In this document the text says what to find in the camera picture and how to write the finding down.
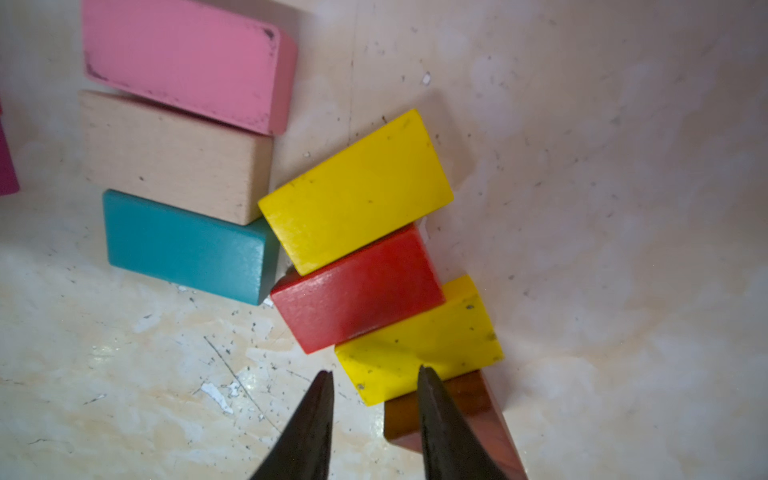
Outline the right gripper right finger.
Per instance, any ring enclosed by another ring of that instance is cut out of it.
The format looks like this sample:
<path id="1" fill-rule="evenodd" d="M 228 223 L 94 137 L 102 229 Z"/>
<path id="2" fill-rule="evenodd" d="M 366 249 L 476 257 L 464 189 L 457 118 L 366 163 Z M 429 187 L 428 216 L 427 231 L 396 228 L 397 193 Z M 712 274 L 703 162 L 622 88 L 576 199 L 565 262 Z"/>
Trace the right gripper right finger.
<path id="1" fill-rule="evenodd" d="M 426 479 L 506 479 L 436 371 L 421 366 L 417 398 Z"/>

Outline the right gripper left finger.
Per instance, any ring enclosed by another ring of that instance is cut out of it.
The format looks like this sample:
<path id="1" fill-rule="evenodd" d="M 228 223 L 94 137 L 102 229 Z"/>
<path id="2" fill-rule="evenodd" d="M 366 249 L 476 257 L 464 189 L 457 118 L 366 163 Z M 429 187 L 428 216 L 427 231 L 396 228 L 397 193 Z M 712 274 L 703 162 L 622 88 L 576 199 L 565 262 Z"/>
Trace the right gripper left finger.
<path id="1" fill-rule="evenodd" d="M 329 477 L 334 394 L 333 373 L 321 370 L 251 480 Z"/>

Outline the brown triangle block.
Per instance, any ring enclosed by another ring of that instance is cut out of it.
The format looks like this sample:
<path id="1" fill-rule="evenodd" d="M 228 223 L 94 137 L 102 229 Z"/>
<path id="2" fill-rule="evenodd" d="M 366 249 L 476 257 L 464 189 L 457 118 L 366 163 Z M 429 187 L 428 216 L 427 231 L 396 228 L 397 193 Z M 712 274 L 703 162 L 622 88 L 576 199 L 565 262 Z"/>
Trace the brown triangle block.
<path id="1" fill-rule="evenodd" d="M 445 382 L 455 401 L 490 457 L 508 479 L 527 479 L 502 410 L 481 370 Z M 415 391 L 384 403 L 383 436 L 400 448 L 422 453 Z"/>

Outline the yellow block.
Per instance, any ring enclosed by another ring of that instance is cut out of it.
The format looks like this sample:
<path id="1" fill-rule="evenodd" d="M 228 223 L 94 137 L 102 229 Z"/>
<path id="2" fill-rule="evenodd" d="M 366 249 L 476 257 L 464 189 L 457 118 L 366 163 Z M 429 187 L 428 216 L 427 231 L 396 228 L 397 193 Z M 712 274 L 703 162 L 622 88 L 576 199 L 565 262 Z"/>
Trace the yellow block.
<path id="1" fill-rule="evenodd" d="M 308 275 L 453 199 L 422 116 L 412 109 L 258 206 L 295 269 Z"/>
<path id="2" fill-rule="evenodd" d="M 504 359 L 472 278 L 445 284 L 443 293 L 444 304 L 335 347 L 365 405 L 416 391 L 422 366 L 449 380 Z"/>

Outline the red block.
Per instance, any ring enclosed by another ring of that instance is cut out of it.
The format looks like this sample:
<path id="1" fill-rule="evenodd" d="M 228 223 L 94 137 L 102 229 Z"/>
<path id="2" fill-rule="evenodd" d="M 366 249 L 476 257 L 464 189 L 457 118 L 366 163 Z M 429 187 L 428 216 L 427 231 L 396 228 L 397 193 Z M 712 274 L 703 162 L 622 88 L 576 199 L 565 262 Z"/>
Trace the red block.
<path id="1" fill-rule="evenodd" d="M 311 274 L 290 269 L 270 299 L 307 354 L 446 302 L 413 224 Z"/>

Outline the teal rectangular block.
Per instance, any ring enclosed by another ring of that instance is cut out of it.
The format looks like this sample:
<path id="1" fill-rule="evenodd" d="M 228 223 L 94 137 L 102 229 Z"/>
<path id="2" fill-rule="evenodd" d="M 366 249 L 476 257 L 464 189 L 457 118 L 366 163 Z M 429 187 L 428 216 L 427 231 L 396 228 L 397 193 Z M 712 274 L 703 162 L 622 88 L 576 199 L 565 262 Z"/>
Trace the teal rectangular block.
<path id="1" fill-rule="evenodd" d="M 256 306 L 269 296 L 280 245 L 265 219 L 236 225 L 115 190 L 102 201 L 111 265 Z"/>

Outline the beige rectangular block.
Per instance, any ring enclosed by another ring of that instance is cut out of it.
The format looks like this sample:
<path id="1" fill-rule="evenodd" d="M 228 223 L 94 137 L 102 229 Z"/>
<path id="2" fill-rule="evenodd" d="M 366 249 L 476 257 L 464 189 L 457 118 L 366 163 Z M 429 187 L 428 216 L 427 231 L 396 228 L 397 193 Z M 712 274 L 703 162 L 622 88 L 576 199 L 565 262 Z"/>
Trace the beige rectangular block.
<path id="1" fill-rule="evenodd" d="M 237 225 L 260 217 L 271 138 L 123 95 L 78 101 L 88 180 Z"/>

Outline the pink block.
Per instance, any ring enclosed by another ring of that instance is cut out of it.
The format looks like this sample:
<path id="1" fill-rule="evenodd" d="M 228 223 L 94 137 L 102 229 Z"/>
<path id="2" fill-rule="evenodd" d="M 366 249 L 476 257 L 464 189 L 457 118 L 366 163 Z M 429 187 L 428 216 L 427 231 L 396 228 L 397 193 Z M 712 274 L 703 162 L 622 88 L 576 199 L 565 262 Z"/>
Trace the pink block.
<path id="1" fill-rule="evenodd" d="M 200 1 L 81 4 L 85 73 L 258 134 L 285 133 L 298 48 L 281 28 Z"/>

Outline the magenta block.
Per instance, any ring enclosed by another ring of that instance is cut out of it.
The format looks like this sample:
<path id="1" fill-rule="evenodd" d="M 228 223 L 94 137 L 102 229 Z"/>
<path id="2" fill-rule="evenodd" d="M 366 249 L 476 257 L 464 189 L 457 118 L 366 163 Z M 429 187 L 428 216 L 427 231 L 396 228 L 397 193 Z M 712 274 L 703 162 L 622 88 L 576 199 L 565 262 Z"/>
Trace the magenta block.
<path id="1" fill-rule="evenodd" d="M 10 148 L 3 126 L 0 126 L 0 195 L 15 194 L 20 190 Z"/>

